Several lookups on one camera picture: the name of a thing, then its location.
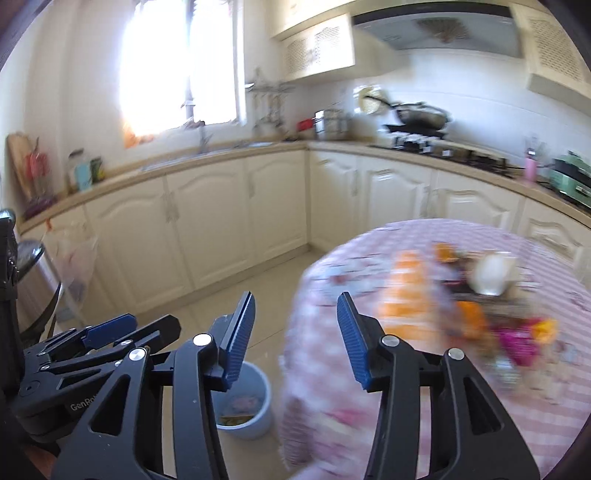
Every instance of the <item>countertop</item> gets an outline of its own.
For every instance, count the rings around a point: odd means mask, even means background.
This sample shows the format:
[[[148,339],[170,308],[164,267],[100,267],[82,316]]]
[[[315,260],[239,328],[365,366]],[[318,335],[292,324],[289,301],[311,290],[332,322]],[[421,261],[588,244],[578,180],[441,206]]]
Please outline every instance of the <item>countertop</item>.
[[[183,158],[186,157],[186,160],[178,161],[178,158],[175,159],[174,157],[170,157],[170,164],[163,163],[163,166],[161,167],[144,170],[145,166],[150,165],[151,163],[162,162],[162,160],[157,162],[147,161],[144,165],[139,166],[135,170],[108,178],[107,180],[93,186],[91,189],[85,192],[78,192],[74,195],[65,197],[63,200],[60,200],[58,203],[40,213],[39,215],[24,222],[20,222],[18,224],[18,231],[20,234],[23,234],[45,220],[53,218],[56,215],[59,215],[60,213],[70,210],[78,205],[82,205],[108,193],[115,192],[116,190],[123,189],[146,180],[159,178],[164,175],[188,170],[190,168],[195,168],[202,165],[208,165],[211,163],[235,160],[238,158],[247,158],[253,155],[266,155],[294,150],[333,151],[353,155],[363,155],[367,157],[384,158],[386,160],[403,161],[406,163],[413,163],[415,165],[434,168],[436,170],[455,173],[476,180],[485,181],[487,183],[523,195],[524,197],[535,200],[536,202],[540,202],[573,218],[574,220],[577,220],[584,226],[591,228],[591,215],[589,213],[581,208],[571,205],[555,193],[539,185],[532,186],[525,183],[524,181],[509,179],[491,172],[478,170],[477,168],[461,165],[448,160],[441,160],[439,158],[427,157],[424,155],[398,150],[371,147],[362,142],[297,141],[278,142],[265,147],[233,148],[217,152],[214,151],[203,155],[188,153],[183,155]]]

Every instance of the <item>window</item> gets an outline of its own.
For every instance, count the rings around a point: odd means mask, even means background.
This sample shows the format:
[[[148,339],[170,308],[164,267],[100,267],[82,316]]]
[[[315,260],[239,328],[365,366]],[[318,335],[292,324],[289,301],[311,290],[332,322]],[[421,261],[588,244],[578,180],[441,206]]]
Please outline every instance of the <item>window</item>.
[[[121,108],[136,137],[238,117],[237,0],[142,0],[125,31]]]

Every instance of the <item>table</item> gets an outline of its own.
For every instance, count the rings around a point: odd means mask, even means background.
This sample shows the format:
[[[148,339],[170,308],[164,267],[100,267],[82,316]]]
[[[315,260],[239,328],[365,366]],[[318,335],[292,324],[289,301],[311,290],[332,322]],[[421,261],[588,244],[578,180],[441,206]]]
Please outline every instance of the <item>table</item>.
[[[570,268],[542,246],[503,230],[447,219],[391,223],[341,245],[302,276],[286,332],[280,436],[298,479],[361,479],[369,459],[379,395],[354,377],[336,320],[336,300],[349,291],[359,313],[376,316],[392,255],[414,249],[433,261],[433,242],[461,249],[494,248],[520,257],[538,294],[559,321],[561,338],[579,351],[570,384],[557,404],[495,389],[527,442],[542,478],[573,443],[591,413],[591,296]],[[428,474],[428,402],[421,402],[417,477]]]

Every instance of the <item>plastic bag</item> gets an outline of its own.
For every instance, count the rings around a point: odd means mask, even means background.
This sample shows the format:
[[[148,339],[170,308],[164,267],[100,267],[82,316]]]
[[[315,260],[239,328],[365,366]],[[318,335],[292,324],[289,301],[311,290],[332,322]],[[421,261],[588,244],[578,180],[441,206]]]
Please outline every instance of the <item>plastic bag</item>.
[[[86,225],[78,224],[50,229],[41,241],[60,274],[64,288],[68,289],[80,308],[95,270],[98,237]]]

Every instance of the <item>tiled wall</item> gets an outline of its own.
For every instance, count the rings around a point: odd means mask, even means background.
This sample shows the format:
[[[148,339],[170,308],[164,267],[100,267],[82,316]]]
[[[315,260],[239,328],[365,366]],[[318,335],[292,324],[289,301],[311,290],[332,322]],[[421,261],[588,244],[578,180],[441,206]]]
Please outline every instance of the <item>tiled wall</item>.
[[[536,135],[548,156],[573,150],[591,158],[591,118],[526,88],[525,61],[466,50],[407,50],[393,72],[371,79],[320,85],[311,89],[311,105],[341,102],[353,111],[353,88],[380,84],[390,100],[425,101],[449,111],[450,140],[501,151],[522,164],[525,137]],[[387,116],[356,116],[357,133],[370,134]]]

